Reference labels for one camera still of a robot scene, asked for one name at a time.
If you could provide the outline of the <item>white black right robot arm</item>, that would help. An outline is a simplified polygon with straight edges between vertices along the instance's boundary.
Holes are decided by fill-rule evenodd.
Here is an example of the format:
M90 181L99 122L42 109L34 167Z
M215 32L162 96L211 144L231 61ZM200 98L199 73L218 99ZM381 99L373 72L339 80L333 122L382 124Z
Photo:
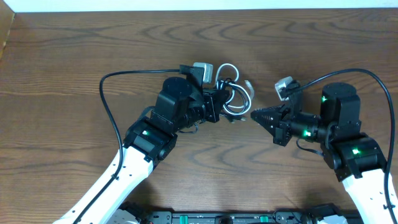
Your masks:
M356 205L364 223L392 223L397 209L388 210L386 197L397 196L392 184L385 190L387 164L379 144L361 132L361 101L354 86L331 83L323 87L320 114L302 111L302 92L288 103L251 112L251 118L286 146L292 137L321 145L321 155Z

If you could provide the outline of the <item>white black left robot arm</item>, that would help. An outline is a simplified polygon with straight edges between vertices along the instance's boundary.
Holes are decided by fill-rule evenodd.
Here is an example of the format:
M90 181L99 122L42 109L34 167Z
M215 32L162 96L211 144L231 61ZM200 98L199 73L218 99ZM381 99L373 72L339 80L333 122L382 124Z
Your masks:
M215 123L229 91L204 89L191 78L164 81L149 117L126 132L122 151L58 223L106 223L127 196L175 147L177 133L200 121Z

